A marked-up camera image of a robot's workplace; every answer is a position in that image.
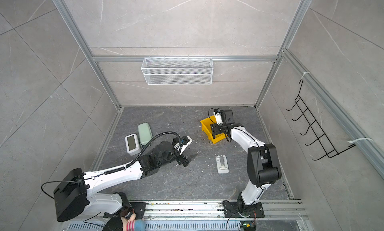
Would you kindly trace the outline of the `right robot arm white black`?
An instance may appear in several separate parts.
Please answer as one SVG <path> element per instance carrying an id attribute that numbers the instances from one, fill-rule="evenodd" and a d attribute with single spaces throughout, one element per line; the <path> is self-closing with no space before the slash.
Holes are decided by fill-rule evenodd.
<path id="1" fill-rule="evenodd" d="M 213 115 L 202 120 L 201 125 L 213 144 L 226 139 L 236 142 L 247 152 L 249 181 L 236 202 L 222 201 L 225 217 L 263 218 L 265 214 L 260 198 L 282 177 L 276 147 L 256 139 L 242 124 L 236 123 L 232 110 L 214 109 Z"/>

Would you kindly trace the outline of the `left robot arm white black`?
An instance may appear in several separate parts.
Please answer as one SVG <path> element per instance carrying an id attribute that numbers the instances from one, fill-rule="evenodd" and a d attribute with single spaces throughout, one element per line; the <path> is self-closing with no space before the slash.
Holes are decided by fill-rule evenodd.
<path id="1" fill-rule="evenodd" d="M 124 165 L 89 172 L 73 169 L 54 190 L 57 221 L 69 221 L 85 212 L 117 214 L 128 206 L 127 197 L 123 194 L 104 195 L 103 190 L 152 176 L 160 167 L 173 161 L 188 166 L 192 157 L 184 156 L 184 151 L 191 143 L 192 139 L 184 136 L 180 143 L 176 139 L 172 143 L 163 141 L 150 153 Z"/>

